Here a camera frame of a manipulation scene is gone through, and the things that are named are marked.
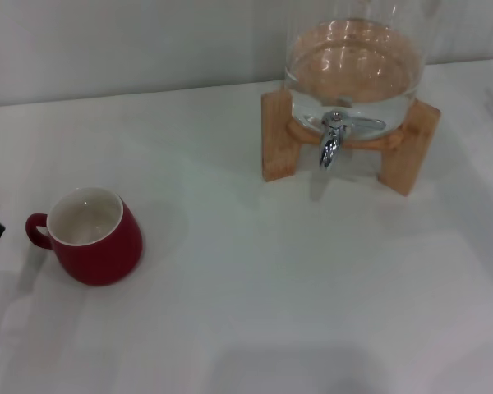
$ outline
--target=white table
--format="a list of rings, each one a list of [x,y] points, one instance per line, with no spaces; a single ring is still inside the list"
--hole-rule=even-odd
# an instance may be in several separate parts
[[[265,184],[277,85],[0,108],[0,394],[493,394],[493,61],[427,67],[407,199],[369,153]],[[146,238],[104,288],[24,233],[96,184]]]

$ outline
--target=metal spigot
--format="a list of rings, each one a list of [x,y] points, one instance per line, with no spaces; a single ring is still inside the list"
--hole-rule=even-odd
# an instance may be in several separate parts
[[[334,110],[327,112],[321,119],[323,138],[320,144],[320,167],[328,169],[339,156],[343,140],[353,131],[378,131],[386,128],[384,121],[367,119],[365,117],[351,117],[344,111]]]

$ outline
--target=red mug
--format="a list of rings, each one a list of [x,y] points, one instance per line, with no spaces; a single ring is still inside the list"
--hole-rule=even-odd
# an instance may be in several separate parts
[[[37,227],[47,227],[48,235]],[[118,195],[101,187],[77,189],[49,215],[31,215],[25,231],[35,245],[54,250],[67,273],[90,286],[123,279],[142,254],[137,221]]]

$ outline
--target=mug rim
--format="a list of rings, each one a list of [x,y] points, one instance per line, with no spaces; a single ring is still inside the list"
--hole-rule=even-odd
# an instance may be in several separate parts
[[[119,215],[118,215],[118,219],[117,219],[117,222],[115,223],[115,225],[113,226],[113,228],[109,231],[108,234],[106,234],[105,236],[103,236],[102,238],[99,238],[98,240],[95,240],[95,241],[92,241],[92,242],[86,242],[86,243],[83,243],[83,244],[72,244],[72,243],[69,243],[69,242],[65,242],[63,240],[61,240],[60,238],[58,238],[57,236],[55,236],[55,234],[53,233],[53,231],[51,230],[51,219],[52,219],[52,215],[54,214],[55,212],[55,208],[61,203],[63,202],[65,199],[73,196],[74,194],[77,194],[77,193],[80,193],[80,192],[84,192],[86,190],[100,190],[100,191],[103,191],[105,193],[108,193],[109,195],[111,195],[116,201],[117,201],[117,205],[119,207]],[[122,221],[122,216],[124,215],[124,204],[122,203],[122,199],[121,197],[109,190],[109,189],[106,189],[105,187],[102,187],[102,186],[87,186],[87,187],[77,187],[76,189],[74,189],[73,191],[71,191],[70,193],[67,193],[66,195],[64,195],[62,198],[60,198],[55,204],[53,207],[51,207],[51,209],[49,210],[49,213],[48,213],[48,218],[46,220],[47,222],[47,226],[46,228],[48,229],[48,233],[50,235],[50,238],[54,239],[56,242],[58,242],[59,244],[62,244],[62,245],[65,245],[65,246],[72,246],[72,247],[82,247],[82,246],[88,246],[88,245],[94,245],[94,244],[97,244],[99,243],[100,241],[102,240],[105,240],[106,238],[108,238],[109,236],[111,236],[113,234],[113,232],[115,230],[117,230],[117,228],[119,227],[119,225],[121,224],[121,221]]]

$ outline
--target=mug handle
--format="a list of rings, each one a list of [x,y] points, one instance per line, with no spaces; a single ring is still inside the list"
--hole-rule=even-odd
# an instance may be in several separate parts
[[[33,213],[25,222],[25,232],[30,241],[39,248],[52,249],[48,236],[42,234],[36,227],[47,227],[48,215],[45,213]]]

